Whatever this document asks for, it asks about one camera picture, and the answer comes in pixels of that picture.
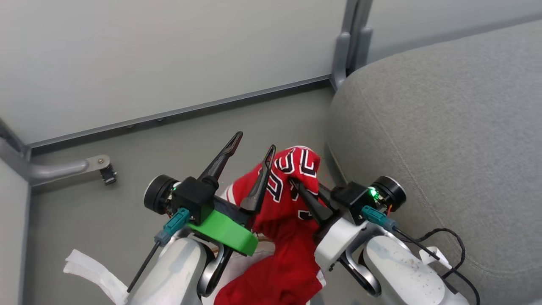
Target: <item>gray sofa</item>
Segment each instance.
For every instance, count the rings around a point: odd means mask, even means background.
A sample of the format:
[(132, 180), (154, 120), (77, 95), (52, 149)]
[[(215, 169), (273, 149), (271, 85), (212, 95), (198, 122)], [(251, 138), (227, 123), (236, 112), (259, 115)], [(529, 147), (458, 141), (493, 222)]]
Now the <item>gray sofa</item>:
[[(460, 271), (482, 304), (542, 298), (542, 21), (439, 43), (349, 76), (328, 144), (345, 179), (388, 175), (407, 202), (393, 214), (414, 237), (463, 239)], [(455, 264), (460, 248), (438, 233)], [(449, 281), (474, 304), (455, 275)]]

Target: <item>wire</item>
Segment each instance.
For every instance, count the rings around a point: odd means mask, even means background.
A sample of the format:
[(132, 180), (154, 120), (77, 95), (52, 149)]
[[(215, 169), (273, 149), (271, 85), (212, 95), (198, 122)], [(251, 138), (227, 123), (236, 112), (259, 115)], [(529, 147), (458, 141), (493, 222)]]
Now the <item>wire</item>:
[[(461, 267), (461, 265), (465, 262), (465, 256), (466, 256), (466, 253), (467, 251), (465, 250), (465, 245), (463, 244), (463, 240), (461, 240), (461, 237), (459, 237), (459, 235), (457, 235), (457, 233), (455, 233), (454, 231), (448, 229), (448, 228), (436, 228), (434, 229), (433, 231), (431, 232), (428, 232), (426, 233), (424, 236), (416, 239), (417, 242), (421, 243), (423, 241), (425, 241), (426, 239), (428, 239), (429, 237), (433, 236), (433, 234), (437, 233), (437, 232), (448, 232), (450, 234), (452, 234), (455, 238), (457, 238), (457, 243), (459, 243), (459, 247), (461, 247), (461, 259), (459, 260), (459, 263), (457, 265), (455, 265), (455, 269), (459, 269), (459, 267)], [(404, 239), (400, 239), (402, 242), (404, 243), (410, 243), (411, 241), (409, 240), (404, 240)], [(448, 271), (446, 272), (442, 278), (446, 279), (450, 274), (452, 274), (453, 271)]]
[[(438, 257), (436, 254), (434, 254), (433, 252), (429, 251), (429, 249), (427, 249), (424, 245), (420, 244), (416, 239), (408, 236), (405, 232), (401, 231), (399, 228), (397, 227), (393, 227), (393, 230), (397, 233), (399, 233), (401, 236), (403, 236), (404, 238), (408, 239), (409, 241), (411, 241), (412, 243), (414, 243), (416, 246), (420, 247), (420, 249), (422, 249), (423, 251), (427, 252), (427, 254), (431, 255), (433, 258), (435, 258), (436, 260), (440, 260), (440, 257)], [(467, 285), (469, 285), (469, 287), (472, 289), (472, 291), (474, 292), (474, 296), (476, 297), (476, 305), (480, 305), (480, 294), (478, 293), (478, 290), (476, 289), (476, 287), (474, 287), (474, 285), (461, 273), (459, 273), (459, 271), (457, 271), (456, 268), (452, 267), (450, 269), (451, 272), (455, 273), (457, 276), (459, 276), (460, 279), (462, 279), (465, 283), (467, 283)]]
[(137, 280), (139, 279), (139, 277), (143, 273), (143, 270), (145, 270), (145, 268), (147, 267), (147, 265), (151, 261), (151, 258), (156, 253), (156, 250), (158, 249), (158, 247), (160, 247), (160, 242), (156, 242), (154, 244), (154, 247), (152, 247), (151, 252), (149, 253), (149, 255), (147, 255), (147, 258), (145, 258), (145, 261), (143, 262), (143, 265), (141, 265), (141, 267), (139, 268), (139, 271), (136, 273), (134, 279), (132, 280), (132, 283), (130, 283), (130, 286), (126, 290), (127, 293), (130, 293), (130, 291), (132, 291), (132, 288), (134, 288), (134, 285), (136, 284)]

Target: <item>white strap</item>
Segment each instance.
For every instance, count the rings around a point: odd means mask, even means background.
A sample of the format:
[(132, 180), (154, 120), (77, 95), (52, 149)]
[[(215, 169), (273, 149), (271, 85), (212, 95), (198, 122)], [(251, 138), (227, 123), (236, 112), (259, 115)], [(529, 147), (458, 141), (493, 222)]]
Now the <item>white strap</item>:
[(66, 261), (64, 273), (78, 275), (98, 285), (115, 305), (126, 304), (128, 287), (102, 264), (78, 250), (73, 250)]

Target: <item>metal bracket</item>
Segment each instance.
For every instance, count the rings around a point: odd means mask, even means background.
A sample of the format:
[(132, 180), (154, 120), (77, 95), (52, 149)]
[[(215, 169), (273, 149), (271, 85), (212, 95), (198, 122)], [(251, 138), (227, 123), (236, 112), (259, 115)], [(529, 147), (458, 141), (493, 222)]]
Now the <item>metal bracket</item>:
[(28, 162), (20, 152), (15, 150), (5, 139), (0, 138), (0, 158), (3, 159), (14, 171), (27, 180), (32, 186), (39, 186), (45, 183), (64, 179), (66, 177), (89, 173), (91, 171), (104, 171), (102, 175), (104, 182), (114, 182), (115, 172), (111, 171), (111, 160), (109, 156), (99, 155), (84, 160), (73, 161), (55, 165), (39, 165)]
[(363, 244), (367, 243), (371, 238), (375, 236), (386, 236), (397, 242), (401, 247), (405, 248), (410, 252), (408, 247), (395, 237), (390, 232), (384, 230), (381, 226), (372, 224), (368, 221), (365, 221), (361, 224), (361, 227), (365, 227), (364, 230), (360, 231), (359, 235), (355, 240), (346, 248), (345, 252), (341, 255), (339, 260), (341, 264), (346, 268), (346, 270), (358, 281), (358, 283), (369, 293), (371, 296), (377, 296), (382, 291), (380, 283), (374, 275), (367, 269), (366, 266), (359, 265), (356, 260), (352, 257), (354, 251), (360, 248)]
[(224, 262), (224, 245), (221, 243), (217, 244), (218, 254), (216, 258), (213, 259), (207, 266), (205, 266), (205, 269), (203, 269), (202, 275), (199, 278), (198, 294), (203, 297), (208, 297), (213, 292), (214, 287), (212, 287), (211, 285), (212, 279), (216, 277), (216, 272), (218, 268)]
[(105, 185), (116, 182), (117, 173), (109, 156), (99, 155), (84, 160), (55, 165), (30, 163), (30, 149), (0, 119), (0, 159), (30, 183), (40, 186), (67, 177), (99, 170)]
[(337, 90), (346, 77), (367, 64), (372, 28), (367, 27), (372, 0), (348, 0), (335, 43), (331, 84)]

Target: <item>red jersey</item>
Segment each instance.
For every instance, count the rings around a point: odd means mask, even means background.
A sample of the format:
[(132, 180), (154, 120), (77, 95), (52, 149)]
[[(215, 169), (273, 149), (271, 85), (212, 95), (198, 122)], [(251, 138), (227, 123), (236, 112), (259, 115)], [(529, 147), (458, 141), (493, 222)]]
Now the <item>red jersey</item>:
[[(228, 283), (215, 298), (215, 305), (306, 304), (325, 280), (314, 261), (312, 234), (318, 229), (307, 206), (289, 178), (301, 181), (318, 193), (320, 157), (310, 148), (295, 146), (275, 155), (262, 210), (253, 231), (275, 244), (275, 252), (252, 265)], [(224, 197), (239, 205), (254, 185), (261, 165), (229, 186)]]

